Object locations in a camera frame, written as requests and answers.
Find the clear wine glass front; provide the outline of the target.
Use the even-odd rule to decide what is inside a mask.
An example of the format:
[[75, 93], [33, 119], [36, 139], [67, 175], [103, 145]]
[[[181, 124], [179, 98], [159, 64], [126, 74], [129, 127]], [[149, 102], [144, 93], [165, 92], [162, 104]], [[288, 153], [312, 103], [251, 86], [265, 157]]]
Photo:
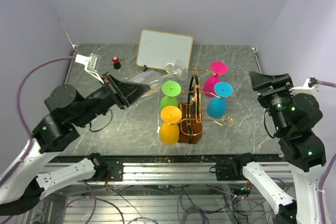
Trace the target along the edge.
[[134, 83], [141, 83], [141, 84], [147, 84], [150, 86], [150, 90], [146, 92], [143, 97], [150, 96], [156, 92], [158, 92], [163, 83], [165, 81], [168, 81], [169, 78], [172, 78], [173, 76], [177, 77], [179, 80], [186, 80], [188, 76], [188, 68], [185, 66], [185, 64], [180, 60], [175, 60], [177, 64], [179, 65], [179, 70], [177, 73], [167, 73], [166, 74], [159, 74], [158, 72], [155, 72], [153, 70], [146, 70], [145, 72], [142, 72], [135, 77], [129, 79], [130, 82]]

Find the orange wine glass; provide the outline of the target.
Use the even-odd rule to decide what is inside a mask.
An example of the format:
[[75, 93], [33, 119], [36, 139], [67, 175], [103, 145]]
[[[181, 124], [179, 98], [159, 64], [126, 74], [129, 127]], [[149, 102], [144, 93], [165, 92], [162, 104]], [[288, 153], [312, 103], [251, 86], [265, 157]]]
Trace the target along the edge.
[[161, 119], [163, 124], [159, 132], [160, 141], [166, 145], [177, 143], [180, 134], [178, 123], [182, 119], [181, 110], [172, 105], [166, 106], [161, 111]]

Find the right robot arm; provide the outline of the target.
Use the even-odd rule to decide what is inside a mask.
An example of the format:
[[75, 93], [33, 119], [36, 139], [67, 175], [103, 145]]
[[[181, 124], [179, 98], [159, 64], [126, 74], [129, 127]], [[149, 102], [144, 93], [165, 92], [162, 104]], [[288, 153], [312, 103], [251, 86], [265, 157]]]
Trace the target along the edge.
[[330, 223], [323, 185], [333, 162], [327, 161], [324, 143], [313, 133], [313, 128], [323, 117], [316, 99], [318, 87], [335, 87], [335, 84], [310, 77], [296, 87], [288, 74], [252, 71], [249, 76], [259, 104], [274, 123], [274, 137], [289, 165], [296, 195], [286, 194], [251, 153], [234, 157], [232, 175], [250, 181], [257, 188], [278, 223]]

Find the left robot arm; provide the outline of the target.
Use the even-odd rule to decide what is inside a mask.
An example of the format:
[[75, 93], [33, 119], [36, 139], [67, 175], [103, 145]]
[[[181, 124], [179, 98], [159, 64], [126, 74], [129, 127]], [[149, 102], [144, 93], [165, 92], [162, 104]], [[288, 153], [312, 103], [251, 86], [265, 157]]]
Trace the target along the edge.
[[55, 88], [45, 100], [50, 113], [34, 128], [23, 156], [1, 175], [1, 216], [21, 215], [51, 193], [80, 180], [104, 179], [109, 166], [99, 153], [55, 172], [40, 171], [80, 136], [77, 127], [85, 127], [114, 105], [129, 107], [149, 90], [147, 84], [120, 80], [109, 73], [87, 97], [69, 84]]

